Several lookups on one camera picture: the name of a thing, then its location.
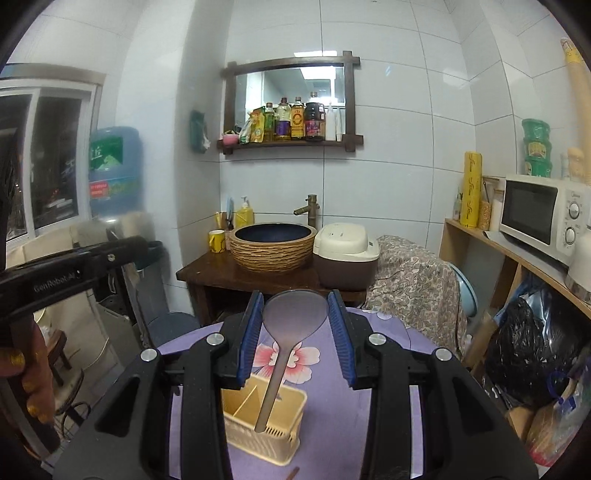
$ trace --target microwave oven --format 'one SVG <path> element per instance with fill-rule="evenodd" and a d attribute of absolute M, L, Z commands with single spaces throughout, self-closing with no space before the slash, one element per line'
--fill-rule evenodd
<path fill-rule="evenodd" d="M 591 188 L 583 183 L 511 175 L 499 229 L 569 266 L 590 209 Z"/>

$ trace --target microwave door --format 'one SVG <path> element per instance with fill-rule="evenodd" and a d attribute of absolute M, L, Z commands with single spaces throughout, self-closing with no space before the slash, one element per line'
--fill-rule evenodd
<path fill-rule="evenodd" d="M 558 188 L 507 181 L 502 223 L 544 245 L 556 237 L 553 217 Z"/>

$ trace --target soy sauce bottle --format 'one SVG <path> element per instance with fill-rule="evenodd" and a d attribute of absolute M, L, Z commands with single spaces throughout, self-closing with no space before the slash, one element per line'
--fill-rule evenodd
<path fill-rule="evenodd" d="M 306 128 L 306 140 L 324 140 L 326 131 L 326 116 L 324 105 L 317 101 L 318 93 L 310 92 L 310 101 L 304 110 L 304 125 Z"/>

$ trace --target bottle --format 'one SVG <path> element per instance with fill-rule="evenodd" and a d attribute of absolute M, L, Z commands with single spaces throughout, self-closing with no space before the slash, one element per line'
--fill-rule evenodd
<path fill-rule="evenodd" d="M 291 139 L 303 140 L 305 136 L 304 104 L 301 103 L 301 97 L 295 97 L 295 103 L 291 107 Z"/>
<path fill-rule="evenodd" d="M 306 140 L 324 140 L 326 118 L 324 105 L 318 103 L 318 93 L 310 93 L 310 101 L 304 110 L 304 124 L 306 126 Z"/>
<path fill-rule="evenodd" d="M 242 197 L 242 207 L 234 213 L 234 228 L 253 225 L 255 223 L 255 212 L 248 203 L 248 197 Z"/>
<path fill-rule="evenodd" d="M 287 103 L 287 97 L 281 98 L 277 107 L 277 119 L 275 121 L 275 140 L 291 139 L 291 107 Z"/>
<path fill-rule="evenodd" d="M 328 110 L 326 111 L 325 139 L 336 141 L 336 119 L 332 104 L 329 105 Z"/>
<path fill-rule="evenodd" d="M 273 104 L 267 102 L 265 107 L 265 128 L 263 135 L 263 142 L 272 142 L 275 140 L 275 111 L 273 110 Z"/>

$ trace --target yellow cup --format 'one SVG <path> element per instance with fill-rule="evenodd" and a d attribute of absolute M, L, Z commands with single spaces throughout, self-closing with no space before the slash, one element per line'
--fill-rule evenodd
<path fill-rule="evenodd" d="M 209 232 L 209 249 L 218 254 L 226 249 L 226 233 L 224 230 L 212 230 Z"/>

